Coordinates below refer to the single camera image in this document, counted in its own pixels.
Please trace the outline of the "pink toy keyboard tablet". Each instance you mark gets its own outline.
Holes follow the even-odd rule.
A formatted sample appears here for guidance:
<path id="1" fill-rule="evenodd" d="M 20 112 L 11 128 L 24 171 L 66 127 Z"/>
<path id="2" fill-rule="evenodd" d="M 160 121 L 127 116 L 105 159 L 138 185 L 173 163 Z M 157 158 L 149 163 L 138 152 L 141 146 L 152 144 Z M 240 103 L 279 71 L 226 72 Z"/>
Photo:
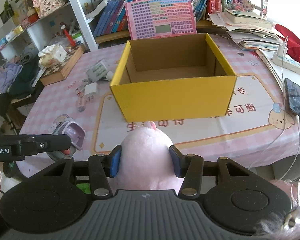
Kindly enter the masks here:
<path id="1" fill-rule="evenodd" d="M 136 0 L 125 10 L 133 40 L 197 33 L 191 0 Z"/>

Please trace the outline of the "black smartphone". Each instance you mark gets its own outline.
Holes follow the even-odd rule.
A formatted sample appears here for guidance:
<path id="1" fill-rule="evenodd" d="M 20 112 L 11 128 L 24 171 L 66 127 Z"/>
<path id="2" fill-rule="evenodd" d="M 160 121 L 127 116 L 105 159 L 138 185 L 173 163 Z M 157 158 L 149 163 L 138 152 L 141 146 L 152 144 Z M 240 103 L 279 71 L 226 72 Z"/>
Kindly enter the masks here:
<path id="1" fill-rule="evenodd" d="M 285 78 L 284 84 L 288 107 L 300 119 L 300 86 L 288 78 Z"/>

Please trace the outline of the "wooden chess board box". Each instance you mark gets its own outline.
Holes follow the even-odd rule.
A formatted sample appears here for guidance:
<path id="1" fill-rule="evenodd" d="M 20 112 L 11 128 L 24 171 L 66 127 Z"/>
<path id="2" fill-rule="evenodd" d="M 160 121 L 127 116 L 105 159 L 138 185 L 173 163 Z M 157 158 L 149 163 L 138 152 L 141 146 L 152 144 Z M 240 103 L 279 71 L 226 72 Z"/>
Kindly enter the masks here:
<path id="1" fill-rule="evenodd" d="M 70 53 L 67 54 L 65 60 L 51 68 L 47 68 L 44 74 L 41 76 L 40 81 L 44 86 L 51 85 L 60 81 L 64 81 L 77 61 L 85 52 L 85 46 L 83 44 L 78 45 Z"/>

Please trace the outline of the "white power strip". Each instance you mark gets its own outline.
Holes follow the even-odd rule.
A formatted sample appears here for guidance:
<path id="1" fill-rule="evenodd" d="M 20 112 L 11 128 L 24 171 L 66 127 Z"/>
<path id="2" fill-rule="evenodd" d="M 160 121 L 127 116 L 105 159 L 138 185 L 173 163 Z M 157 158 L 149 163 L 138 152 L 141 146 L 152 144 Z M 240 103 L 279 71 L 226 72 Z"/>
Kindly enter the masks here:
<path id="1" fill-rule="evenodd" d="M 300 63 L 288 57 L 288 47 L 286 42 L 279 45 L 278 51 L 273 55 L 272 61 L 282 68 L 288 69 L 300 75 Z"/>

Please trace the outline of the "small red white box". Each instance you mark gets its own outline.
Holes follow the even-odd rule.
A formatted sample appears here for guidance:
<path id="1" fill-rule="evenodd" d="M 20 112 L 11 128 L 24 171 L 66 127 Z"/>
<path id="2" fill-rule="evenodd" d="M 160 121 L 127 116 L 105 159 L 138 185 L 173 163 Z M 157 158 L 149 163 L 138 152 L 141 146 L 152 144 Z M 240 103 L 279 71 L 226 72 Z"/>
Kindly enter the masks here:
<path id="1" fill-rule="evenodd" d="M 85 86 L 84 85 L 80 85 L 75 89 L 75 92 L 77 94 L 78 97 L 82 98 L 85 94 Z"/>

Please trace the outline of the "stack of papers and books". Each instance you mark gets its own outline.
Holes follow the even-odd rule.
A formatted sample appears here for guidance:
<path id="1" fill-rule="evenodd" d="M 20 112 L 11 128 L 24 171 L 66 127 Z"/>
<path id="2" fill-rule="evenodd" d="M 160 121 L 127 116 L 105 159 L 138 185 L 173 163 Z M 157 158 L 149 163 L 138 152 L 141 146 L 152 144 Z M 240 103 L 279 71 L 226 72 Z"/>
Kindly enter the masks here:
<path id="1" fill-rule="evenodd" d="M 208 14 L 208 19 L 213 25 L 222 28 L 242 50 L 263 49 L 274 52 L 283 43 L 283 36 L 274 28 L 234 23 L 227 17 L 226 11 Z"/>

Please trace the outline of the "pile of clothes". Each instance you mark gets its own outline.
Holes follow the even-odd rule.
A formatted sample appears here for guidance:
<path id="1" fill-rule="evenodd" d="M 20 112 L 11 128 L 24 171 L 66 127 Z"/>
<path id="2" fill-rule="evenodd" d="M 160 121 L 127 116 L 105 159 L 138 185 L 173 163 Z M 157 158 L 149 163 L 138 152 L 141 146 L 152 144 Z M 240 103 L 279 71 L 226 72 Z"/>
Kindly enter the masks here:
<path id="1" fill-rule="evenodd" d="M 39 50 L 27 46 L 20 56 L 0 67 L 0 116 L 4 117 L 14 99 L 23 99 L 34 92 L 44 73 Z"/>

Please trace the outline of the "row of blue books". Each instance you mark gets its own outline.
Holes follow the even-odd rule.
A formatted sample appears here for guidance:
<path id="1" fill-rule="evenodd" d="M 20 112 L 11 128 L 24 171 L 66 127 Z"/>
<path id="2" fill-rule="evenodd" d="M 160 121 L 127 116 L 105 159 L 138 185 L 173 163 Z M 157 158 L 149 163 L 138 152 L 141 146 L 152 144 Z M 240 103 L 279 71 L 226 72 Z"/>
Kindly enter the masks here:
<path id="1" fill-rule="evenodd" d="M 120 31 L 120 24 L 126 20 L 125 5 L 132 0 L 109 0 L 103 9 L 93 31 L 94 37 L 109 35 Z"/>

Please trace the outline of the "yellow cardboard box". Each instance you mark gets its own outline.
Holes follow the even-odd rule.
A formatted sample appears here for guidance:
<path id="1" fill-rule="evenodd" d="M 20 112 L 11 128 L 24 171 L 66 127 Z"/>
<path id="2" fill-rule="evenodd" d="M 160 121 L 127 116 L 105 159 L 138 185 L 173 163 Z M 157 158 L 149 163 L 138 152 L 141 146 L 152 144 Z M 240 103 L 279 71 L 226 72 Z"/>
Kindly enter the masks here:
<path id="1" fill-rule="evenodd" d="M 110 89 L 127 122 L 225 116 L 237 75 L 212 37 L 126 43 Z"/>

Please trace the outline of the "floral tissue pack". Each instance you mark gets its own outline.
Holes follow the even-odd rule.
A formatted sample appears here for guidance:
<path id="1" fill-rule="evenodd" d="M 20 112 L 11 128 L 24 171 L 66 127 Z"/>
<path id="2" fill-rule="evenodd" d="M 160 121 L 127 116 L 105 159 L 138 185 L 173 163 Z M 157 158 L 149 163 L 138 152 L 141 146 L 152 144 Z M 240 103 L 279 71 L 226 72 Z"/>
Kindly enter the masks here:
<path id="1" fill-rule="evenodd" d="M 39 64 L 45 68 L 51 68 L 62 63 L 66 56 L 66 50 L 59 43 L 47 46 L 38 53 Z"/>

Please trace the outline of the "pink checkered tablecloth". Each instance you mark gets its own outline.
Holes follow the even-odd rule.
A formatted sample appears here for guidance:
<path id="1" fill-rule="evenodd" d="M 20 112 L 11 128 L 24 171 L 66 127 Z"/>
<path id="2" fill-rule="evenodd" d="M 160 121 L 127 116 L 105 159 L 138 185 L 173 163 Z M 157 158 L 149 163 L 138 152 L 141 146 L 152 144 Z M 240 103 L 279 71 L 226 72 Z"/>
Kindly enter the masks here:
<path id="1" fill-rule="evenodd" d="M 85 130 L 75 154 L 85 160 L 151 120 L 185 154 L 265 166 L 300 154 L 300 122 L 282 101 L 258 55 L 226 38 L 129 41 L 83 54 L 64 81 L 43 89 L 21 132 L 51 133 L 68 115 Z"/>

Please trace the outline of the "white charger block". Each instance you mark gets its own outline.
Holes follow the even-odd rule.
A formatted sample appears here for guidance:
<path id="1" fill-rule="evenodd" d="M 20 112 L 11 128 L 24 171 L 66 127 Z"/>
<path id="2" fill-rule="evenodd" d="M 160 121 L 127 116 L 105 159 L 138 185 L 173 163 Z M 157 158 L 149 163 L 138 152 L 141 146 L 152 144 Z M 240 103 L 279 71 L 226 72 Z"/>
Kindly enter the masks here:
<path id="1" fill-rule="evenodd" d="M 98 84 L 96 82 L 90 83 L 85 86 L 84 96 L 95 96 L 98 93 Z"/>

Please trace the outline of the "pink plush toy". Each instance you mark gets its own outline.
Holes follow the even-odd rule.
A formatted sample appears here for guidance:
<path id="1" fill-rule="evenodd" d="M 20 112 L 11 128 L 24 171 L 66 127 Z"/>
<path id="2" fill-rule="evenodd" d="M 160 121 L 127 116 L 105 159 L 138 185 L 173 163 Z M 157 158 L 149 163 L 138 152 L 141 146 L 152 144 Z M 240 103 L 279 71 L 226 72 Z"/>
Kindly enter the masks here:
<path id="1" fill-rule="evenodd" d="M 154 122 L 130 132 L 121 142 L 119 171 L 109 178 L 111 190 L 174 190 L 179 192 L 183 183 L 174 173 L 168 151 L 171 139 Z"/>

